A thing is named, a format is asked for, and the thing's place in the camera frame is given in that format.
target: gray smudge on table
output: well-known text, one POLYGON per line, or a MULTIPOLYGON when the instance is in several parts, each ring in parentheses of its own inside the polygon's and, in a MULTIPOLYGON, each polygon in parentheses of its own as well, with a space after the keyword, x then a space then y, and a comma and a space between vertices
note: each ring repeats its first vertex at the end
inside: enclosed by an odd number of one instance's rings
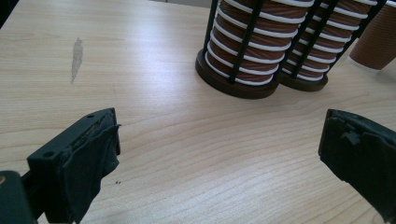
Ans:
POLYGON ((82 64, 82 49, 82 40, 77 38, 77 41, 73 48, 72 79, 70 80, 70 84, 74 83, 74 80, 78 73, 78 69, 82 64))

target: dark brown wooden base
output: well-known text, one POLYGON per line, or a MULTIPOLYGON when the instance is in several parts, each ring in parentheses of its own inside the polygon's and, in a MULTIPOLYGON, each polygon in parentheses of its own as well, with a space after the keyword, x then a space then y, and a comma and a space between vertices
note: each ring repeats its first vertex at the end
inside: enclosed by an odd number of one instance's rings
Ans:
POLYGON ((281 72, 277 78, 279 83, 298 91, 320 91, 328 82, 327 76, 320 81, 306 81, 300 78, 292 78, 289 74, 281 72))
POLYGON ((279 84, 275 79, 264 86, 249 86, 237 82, 230 83, 227 78, 217 74, 207 65, 202 50, 198 52, 195 69, 199 76, 216 90, 244 99, 265 98, 273 94, 279 84))

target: holder base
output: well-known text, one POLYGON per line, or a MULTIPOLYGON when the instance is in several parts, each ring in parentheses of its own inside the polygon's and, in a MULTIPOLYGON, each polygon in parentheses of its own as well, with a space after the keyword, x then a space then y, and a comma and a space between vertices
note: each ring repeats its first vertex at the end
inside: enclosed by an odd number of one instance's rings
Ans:
POLYGON ((195 69, 199 76, 216 90, 244 99, 265 98, 273 94, 279 84, 275 79, 264 86, 249 86, 237 82, 234 84, 230 83, 227 78, 217 74, 207 65, 202 50, 197 54, 195 69))
POLYGON ((278 80, 280 84, 297 91, 321 91, 329 81, 327 76, 324 76, 320 81, 307 81, 300 78, 292 78, 284 72, 279 74, 278 80))

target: stack of paper cups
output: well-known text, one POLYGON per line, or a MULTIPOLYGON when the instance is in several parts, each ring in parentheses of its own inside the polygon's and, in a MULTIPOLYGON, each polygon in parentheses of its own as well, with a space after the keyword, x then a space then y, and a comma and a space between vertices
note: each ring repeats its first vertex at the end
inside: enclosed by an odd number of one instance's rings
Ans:
MULTIPOLYGON (((272 0, 264 3, 236 82, 250 86, 271 82, 313 3, 314 0, 272 0)), ((255 1, 251 0, 223 0, 218 7, 205 60, 223 77, 231 74, 254 5, 255 1)))
MULTIPOLYGON (((296 68, 297 62, 307 50, 308 43, 312 41, 313 33, 317 30, 330 1, 324 0, 320 5, 282 69, 283 72, 291 74, 296 68)), ((350 40, 352 32, 360 28, 361 20, 368 17, 367 13, 374 5, 376 1, 372 0, 340 0, 304 61, 297 78, 321 81, 323 74, 329 71, 330 63, 335 62, 337 54, 344 50, 344 45, 350 40)))
POLYGON ((396 2, 387 1, 364 30, 348 60, 377 73, 396 58, 396 2))

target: table surface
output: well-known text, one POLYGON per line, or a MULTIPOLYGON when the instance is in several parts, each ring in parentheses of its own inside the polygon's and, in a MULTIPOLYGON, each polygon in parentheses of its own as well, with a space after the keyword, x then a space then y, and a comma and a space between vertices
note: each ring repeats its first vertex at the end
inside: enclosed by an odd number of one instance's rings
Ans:
POLYGON ((51 138, 115 107, 120 165, 83 223, 382 223, 319 160, 318 143, 328 108, 396 130, 396 63, 373 75, 343 56, 322 91, 279 86, 238 99, 194 69, 208 14, 141 0, 21 0, 0 30, 0 170, 23 175, 51 138))

